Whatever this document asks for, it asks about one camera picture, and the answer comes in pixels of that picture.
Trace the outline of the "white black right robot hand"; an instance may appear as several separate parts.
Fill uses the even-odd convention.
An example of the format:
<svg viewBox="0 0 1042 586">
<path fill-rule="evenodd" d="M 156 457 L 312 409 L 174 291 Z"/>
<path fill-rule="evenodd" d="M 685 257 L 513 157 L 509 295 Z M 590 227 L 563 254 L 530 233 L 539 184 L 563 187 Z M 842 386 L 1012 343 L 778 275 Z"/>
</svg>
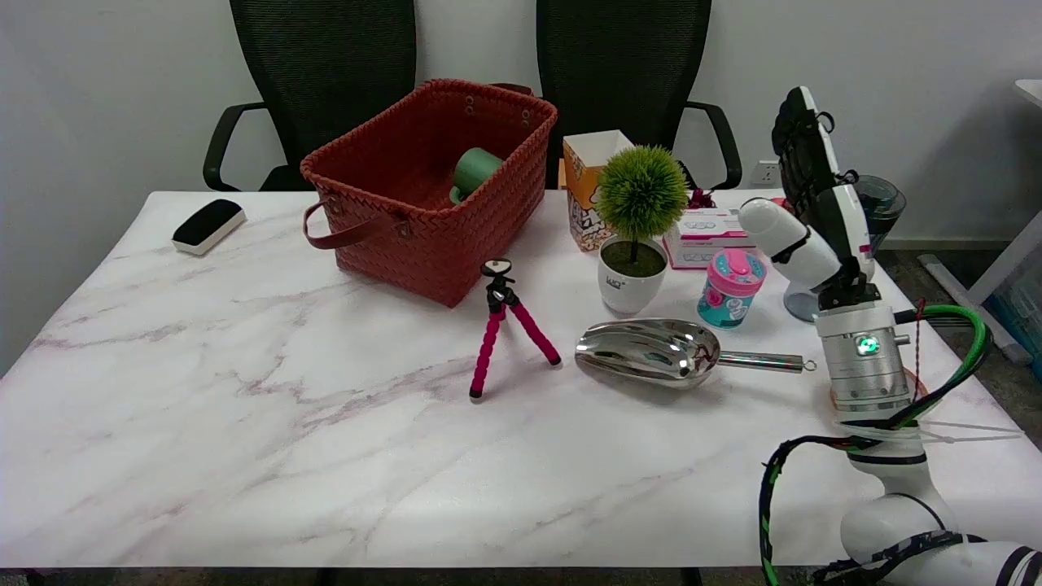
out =
<svg viewBox="0 0 1042 586">
<path fill-rule="evenodd" d="M 834 153 L 832 114 L 807 86 L 789 90 L 771 130 L 785 202 L 751 198 L 739 223 L 783 277 L 817 296 L 820 310 L 877 303 L 859 174 L 842 171 Z"/>
</svg>

